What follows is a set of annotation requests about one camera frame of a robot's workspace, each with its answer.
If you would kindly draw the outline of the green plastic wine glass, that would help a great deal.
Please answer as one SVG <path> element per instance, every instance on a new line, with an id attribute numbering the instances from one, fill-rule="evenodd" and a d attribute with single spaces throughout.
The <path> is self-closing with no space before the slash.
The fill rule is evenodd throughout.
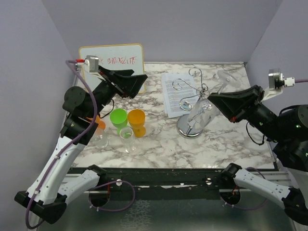
<path id="1" fill-rule="evenodd" d="M 120 135 L 121 129 L 128 127 L 128 114 L 124 109 L 115 109 L 110 114 L 110 121 L 117 128 L 117 134 Z"/>

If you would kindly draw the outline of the yellow plastic wine glass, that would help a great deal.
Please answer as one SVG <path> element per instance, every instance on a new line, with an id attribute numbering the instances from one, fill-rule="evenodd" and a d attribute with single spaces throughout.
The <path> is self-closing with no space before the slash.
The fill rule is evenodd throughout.
<path id="1" fill-rule="evenodd" d="M 134 135 L 137 138 L 143 137 L 146 133 L 145 113 L 141 109 L 134 109 L 128 113 L 128 122 L 132 127 Z"/>

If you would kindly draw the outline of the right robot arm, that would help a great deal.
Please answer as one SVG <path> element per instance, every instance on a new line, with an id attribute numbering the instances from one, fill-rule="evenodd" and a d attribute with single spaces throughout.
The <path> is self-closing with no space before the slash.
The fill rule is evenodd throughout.
<path id="1" fill-rule="evenodd" d="M 308 224 L 308 106 L 293 105 L 279 115 L 267 108 L 262 100 L 264 90 L 257 85 L 208 97 L 232 123 L 246 120 L 266 138 L 276 143 L 272 150 L 293 175 L 298 188 L 286 187 L 256 177 L 241 166 L 230 163 L 221 173 L 226 188 L 239 186 L 250 189 L 281 207 L 293 221 Z"/>

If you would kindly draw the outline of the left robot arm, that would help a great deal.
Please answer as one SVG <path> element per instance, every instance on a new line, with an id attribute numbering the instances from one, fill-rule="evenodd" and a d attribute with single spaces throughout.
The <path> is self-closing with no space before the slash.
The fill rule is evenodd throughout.
<path id="1" fill-rule="evenodd" d="M 95 118 L 117 94 L 134 98 L 147 79 L 146 74 L 135 75 L 133 70 L 108 70 L 98 67 L 100 84 L 90 90 L 73 86 L 64 95 L 63 109 L 68 117 L 60 131 L 55 149 L 43 171 L 26 190 L 19 191 L 15 201 L 42 221 L 56 223 L 70 202 L 89 189 L 101 190 L 106 185 L 106 174 L 98 166 L 88 167 L 79 177 L 63 185 L 63 179 L 76 157 L 93 137 L 98 123 Z"/>

